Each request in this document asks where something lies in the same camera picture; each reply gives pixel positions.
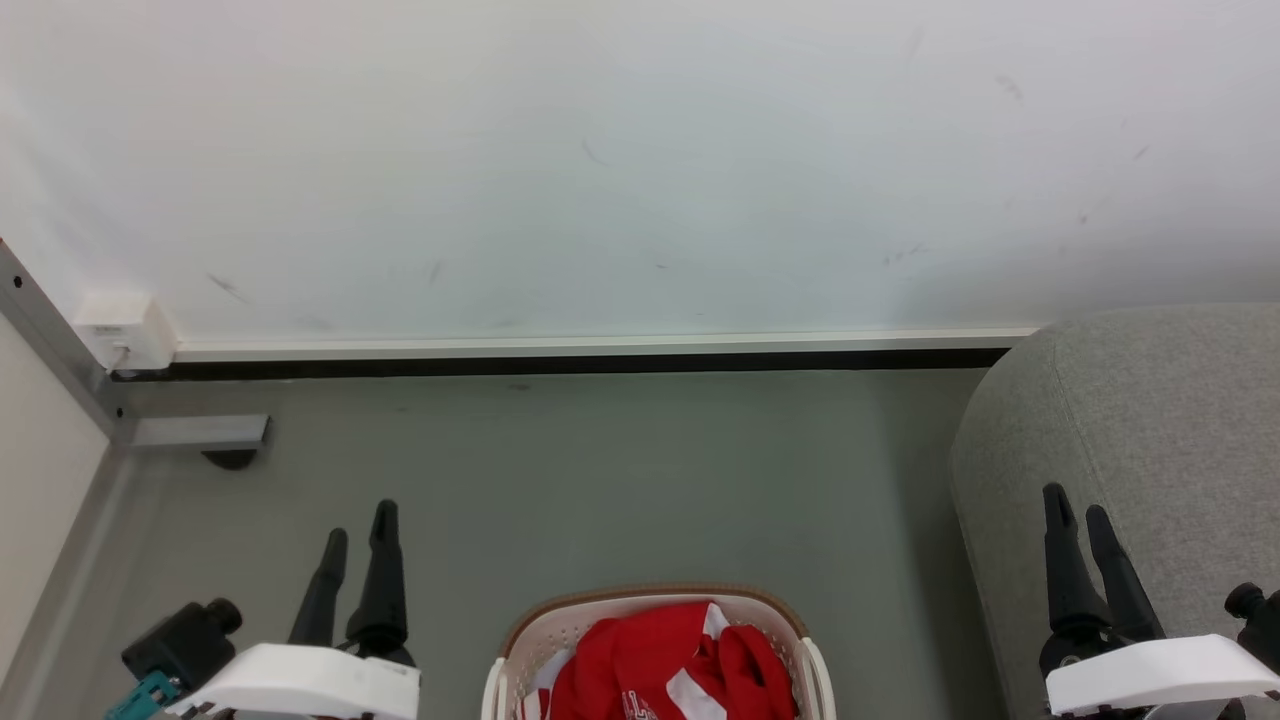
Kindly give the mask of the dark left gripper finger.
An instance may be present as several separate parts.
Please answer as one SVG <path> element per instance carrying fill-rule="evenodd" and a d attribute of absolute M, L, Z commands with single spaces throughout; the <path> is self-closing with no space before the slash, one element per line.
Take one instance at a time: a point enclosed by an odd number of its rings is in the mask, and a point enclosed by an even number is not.
<path fill-rule="evenodd" d="M 289 644 L 333 647 L 337 598 L 346 579 L 347 553 L 347 532 L 333 529 L 303 593 L 288 635 Z"/>
<path fill-rule="evenodd" d="M 378 503 L 369 536 L 370 560 L 357 609 L 346 625 L 346 646 L 361 659 L 415 667 L 408 639 L 404 560 L 396 501 Z"/>

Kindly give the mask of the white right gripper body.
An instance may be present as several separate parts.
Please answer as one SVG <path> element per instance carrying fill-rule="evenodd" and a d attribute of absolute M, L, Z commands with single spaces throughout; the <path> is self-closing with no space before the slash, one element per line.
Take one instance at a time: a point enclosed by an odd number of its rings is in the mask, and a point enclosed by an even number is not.
<path fill-rule="evenodd" d="M 1052 638 L 1039 665 L 1051 717 L 1245 717 L 1247 698 L 1277 698 L 1277 651 L 1275 628 L 1093 647 Z"/>

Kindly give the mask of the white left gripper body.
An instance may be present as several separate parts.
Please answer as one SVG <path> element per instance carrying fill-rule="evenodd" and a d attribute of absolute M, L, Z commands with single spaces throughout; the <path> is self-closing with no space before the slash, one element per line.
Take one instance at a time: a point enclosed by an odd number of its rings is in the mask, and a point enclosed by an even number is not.
<path fill-rule="evenodd" d="M 416 719 L 421 673 L 384 659 L 300 644 L 256 644 L 165 708 L 333 719 Z"/>

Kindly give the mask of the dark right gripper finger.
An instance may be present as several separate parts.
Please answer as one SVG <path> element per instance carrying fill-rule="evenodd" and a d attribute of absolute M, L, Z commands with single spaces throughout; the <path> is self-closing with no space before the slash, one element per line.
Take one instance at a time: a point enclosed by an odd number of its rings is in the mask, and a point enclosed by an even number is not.
<path fill-rule="evenodd" d="M 1085 510 L 1085 525 L 1094 565 L 1103 580 L 1114 632 L 1132 642 L 1165 639 L 1167 634 L 1110 515 L 1100 505 L 1091 505 Z"/>
<path fill-rule="evenodd" d="M 1108 626 L 1108 606 L 1096 592 L 1079 544 L 1079 525 L 1064 487 L 1048 483 L 1044 503 L 1044 570 L 1052 637 L 1085 643 Z"/>

